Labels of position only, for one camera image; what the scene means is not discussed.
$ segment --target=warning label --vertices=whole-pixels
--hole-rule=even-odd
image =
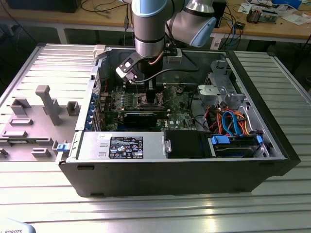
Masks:
[[[142,159],[142,137],[111,137],[110,159]]]

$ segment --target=blue cable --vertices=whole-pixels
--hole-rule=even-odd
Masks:
[[[233,25],[233,22],[230,20],[230,19],[228,19],[228,21],[231,23],[231,25],[232,25],[232,33],[233,33],[233,35],[232,35],[232,40],[231,40],[231,42],[230,42],[230,44],[229,44],[229,48],[228,48],[228,50],[232,47],[232,44],[233,44],[233,41],[234,41],[234,36],[235,36],[235,28],[234,28],[234,25]]]
[[[232,113],[232,112],[229,112],[229,111],[226,111],[224,114],[223,114],[223,119],[222,119],[222,124],[223,124],[223,128],[224,130],[230,134],[231,137],[233,137],[233,133],[227,128],[227,126],[225,125],[225,117],[228,115],[228,114],[231,114],[232,116],[232,120],[233,120],[233,126],[234,126],[234,130],[235,130],[235,133],[237,135],[242,135],[239,127],[238,127],[238,121],[237,121],[237,118],[235,117],[235,115]]]

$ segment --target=computer motherboard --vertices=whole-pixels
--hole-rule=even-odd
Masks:
[[[115,87],[100,97],[102,131],[196,130],[190,116],[192,92],[182,85],[164,86],[153,103],[142,86]]]

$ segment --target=copper pipe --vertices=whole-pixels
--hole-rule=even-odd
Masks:
[[[163,55],[164,55],[164,51],[162,51],[160,55],[153,62],[149,62],[149,65],[151,66],[155,65],[163,57]]]

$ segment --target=white table leg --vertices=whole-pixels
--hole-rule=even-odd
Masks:
[[[214,33],[212,44],[210,45],[211,50],[218,50],[220,43],[224,37],[224,33]]]
[[[65,28],[62,27],[62,26],[58,26],[56,28],[56,30],[57,30],[57,33],[58,33],[58,37],[59,37],[60,43],[61,44],[69,44],[67,35],[65,33]]]

